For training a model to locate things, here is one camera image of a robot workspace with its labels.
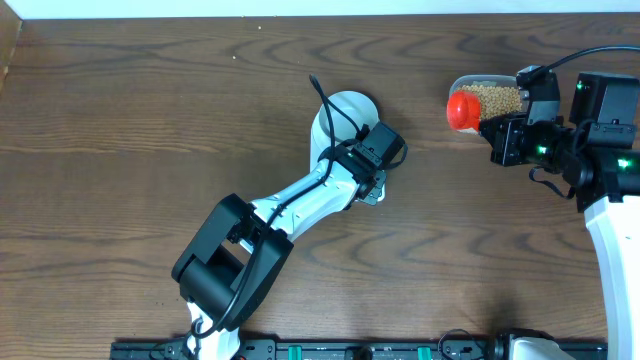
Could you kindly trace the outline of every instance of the cable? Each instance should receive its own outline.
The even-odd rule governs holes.
[[[335,105],[333,104],[333,102],[331,102],[331,100],[329,100],[328,98],[327,98],[327,103],[329,103],[329,105],[330,105],[332,108],[334,108],[334,109],[338,112],[338,114],[342,115],[345,119],[347,119],[347,121],[348,121],[348,122],[350,122],[350,123],[351,123],[351,125],[353,125],[353,127],[356,129],[356,138],[358,138],[358,137],[361,135],[362,130],[360,130],[360,128],[358,127],[358,125],[356,124],[356,122],[355,122],[355,121],[353,121],[353,119],[352,119],[352,118],[350,118],[347,114],[345,114],[342,110],[340,110],[340,108],[338,108],[337,106],[335,106]]]
[[[318,83],[317,78],[315,78],[315,83],[318,84],[318,87],[320,86],[320,83]],[[356,122],[353,121],[353,119],[349,115],[345,114],[344,111],[340,110],[339,107],[337,107],[331,100],[329,100],[329,98],[326,97],[324,92],[322,91],[322,88],[320,88],[320,91],[318,91],[318,94],[320,95],[320,98],[322,99],[323,104],[325,102],[329,104],[329,106],[331,106],[335,111],[337,111],[338,114],[342,115],[345,119],[347,119],[348,122],[351,123],[351,125],[353,125],[353,128],[356,129],[356,138],[358,138],[358,136],[362,134],[362,130],[358,127],[358,124],[356,124]]]
[[[484,346],[480,346],[480,343],[478,343],[478,342],[476,341],[476,339],[473,337],[473,335],[471,335],[471,334],[470,334],[467,330],[465,330],[465,329],[451,329],[451,330],[447,331],[446,333],[444,333],[444,335],[442,335],[442,337],[440,338],[440,340],[438,340],[438,353],[440,353],[440,356],[441,356],[443,359],[446,359],[446,360],[453,360],[453,358],[452,358],[451,356],[446,355],[446,354],[444,353],[444,351],[442,351],[442,340],[444,340],[444,338],[446,338],[447,336],[451,335],[451,333],[454,333],[454,332],[461,332],[461,333],[465,333],[468,337],[470,337],[470,338],[471,338],[471,340],[476,344],[476,346],[477,346],[480,350],[482,350],[482,356],[479,356],[479,357],[474,358],[474,359],[471,359],[471,360],[480,360],[480,359],[484,359],[484,353],[485,353],[485,348],[484,348]]]
[[[584,143],[582,144],[582,146],[580,148],[578,148],[578,141],[580,139],[580,132],[582,132],[585,128],[585,126],[589,125],[589,124],[594,124],[596,121],[593,119],[588,119],[588,120],[584,120],[582,121],[580,124],[578,124],[578,126],[576,126],[576,129],[574,130],[573,133],[573,139],[571,141],[571,153],[572,154],[577,154],[579,151],[581,151],[584,148]]]
[[[331,117],[331,109],[329,109],[329,99],[327,99],[327,97],[324,95],[324,92],[322,91],[322,87],[320,86],[320,83],[318,82],[318,79],[316,78],[315,75],[309,75],[309,81],[311,81],[311,84],[313,85],[313,88],[318,92],[318,94],[320,95],[320,98],[322,99],[322,104],[324,105],[324,109],[325,109],[325,111],[327,113],[327,120],[329,122],[329,137],[331,138],[331,146],[330,146],[330,150],[329,150],[329,163],[327,165],[327,171],[325,171],[324,175],[318,181],[316,181],[313,185],[310,185],[306,189],[304,189],[304,190],[298,192],[297,194],[291,196],[290,198],[288,198],[287,200],[285,200],[284,202],[282,202],[281,204],[279,204],[276,207],[276,209],[273,211],[271,216],[269,216],[269,219],[267,220],[267,222],[265,223],[264,227],[262,228],[262,232],[260,233],[260,236],[258,237],[256,245],[255,245],[255,247],[253,249],[253,252],[251,253],[251,256],[249,257],[249,261],[247,262],[247,265],[244,268],[244,274],[242,275],[242,278],[240,279],[240,283],[238,283],[238,288],[236,289],[235,294],[231,298],[231,301],[229,302],[229,305],[227,305],[227,308],[224,311],[224,313],[222,314],[222,316],[220,317],[220,319],[218,319],[218,321],[213,323],[212,326],[208,330],[203,332],[203,333],[199,333],[198,332],[198,325],[199,325],[198,324],[198,320],[196,320],[196,321],[191,323],[191,334],[196,339],[204,339],[204,338],[210,336],[211,334],[213,334],[215,331],[217,331],[222,326],[222,324],[227,319],[229,314],[231,314],[231,311],[235,307],[236,303],[238,302],[238,299],[240,299],[240,296],[242,295],[245,287],[247,286],[247,282],[249,280],[249,274],[251,274],[251,271],[252,271],[253,267],[255,266],[255,262],[256,262],[256,255],[255,254],[259,253],[259,250],[262,248],[262,244],[264,243],[264,238],[265,238],[266,234],[269,232],[269,230],[271,229],[271,225],[273,224],[275,219],[278,217],[278,215],[280,215],[280,213],[287,206],[289,206],[291,203],[293,203],[294,201],[299,199],[301,196],[304,196],[309,191],[315,189],[316,187],[318,187],[319,185],[321,185],[325,181],[327,181],[327,179],[329,178],[329,175],[331,175],[331,170],[333,168],[333,162],[334,162],[334,159],[335,159],[336,136],[335,136],[335,130],[334,130],[334,126],[333,126],[333,118]]]
[[[567,193],[567,195],[565,195],[551,181],[536,180],[536,177],[535,177],[536,176],[536,172],[538,172],[538,170],[540,170],[540,169],[544,169],[544,166],[536,166],[536,167],[532,168],[529,171],[529,180],[531,180],[533,182],[537,182],[538,184],[542,184],[542,185],[548,187],[549,189],[553,190],[554,193],[556,193],[558,196],[560,196],[563,199],[567,199],[567,200],[573,199],[573,197],[576,195],[576,189],[573,186],[569,188],[569,192]]]
[[[551,65],[543,66],[536,70],[533,70],[533,72],[529,75],[528,79],[525,81],[524,85],[532,82],[534,79],[536,79],[540,75],[548,73],[549,70],[557,68],[558,66],[568,63],[571,60],[577,59],[581,56],[595,54],[597,52],[602,52],[602,51],[638,51],[640,52],[640,46],[624,45],[624,44],[623,45],[604,45],[604,46],[598,46],[598,47],[578,51],[577,53],[563,57],[562,59],[554,62]]]
[[[198,328],[198,330],[200,330],[200,328],[202,327],[202,318],[198,318],[196,319],[196,321],[199,320],[199,323],[196,325],[196,327]],[[187,342],[189,341],[189,336],[191,336],[191,332],[187,333],[187,337],[185,340],[185,346],[187,346]],[[193,347],[193,358],[198,360],[200,359],[200,350],[202,350],[202,339],[195,339],[196,345]]]

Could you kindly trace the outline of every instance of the robotic arm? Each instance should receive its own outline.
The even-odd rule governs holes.
[[[576,128],[565,128],[557,116],[560,92],[552,67],[518,74],[521,91],[528,92],[527,111],[482,121],[480,134],[493,147],[492,162],[536,164],[571,185],[566,198],[576,195],[600,265],[609,358],[640,359],[640,152],[631,150],[640,82],[580,73],[569,119]],[[534,178],[537,168],[530,177],[542,182]],[[552,339],[519,331],[498,336],[494,352],[500,359],[566,357]]]
[[[250,203],[232,194],[216,205],[172,270],[191,312],[187,347],[194,358],[228,360],[236,353],[238,327],[266,297],[294,240],[354,201],[381,200],[385,169],[403,147],[402,137],[378,122],[361,139],[327,149],[288,188]],[[247,264],[225,240],[251,254]]]

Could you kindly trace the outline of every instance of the seeds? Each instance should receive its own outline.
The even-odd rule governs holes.
[[[481,120],[520,111],[520,92],[513,87],[462,85],[458,90],[474,93],[482,104]]]

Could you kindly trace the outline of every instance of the red cap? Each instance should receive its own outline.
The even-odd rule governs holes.
[[[478,130],[482,104],[478,97],[468,91],[454,92],[447,103],[447,120],[453,130],[473,128]]]

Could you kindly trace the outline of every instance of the wooden table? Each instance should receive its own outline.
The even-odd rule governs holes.
[[[105,359],[115,339],[185,333],[171,267],[224,196],[307,174],[312,72],[327,93],[374,98],[409,156],[383,203],[296,241],[243,329],[601,339],[598,264],[574,201],[526,166],[490,164],[444,107],[462,75],[639,42],[631,14],[28,21],[0,99],[0,358]],[[564,114],[579,70],[638,76],[640,62],[560,68]]]

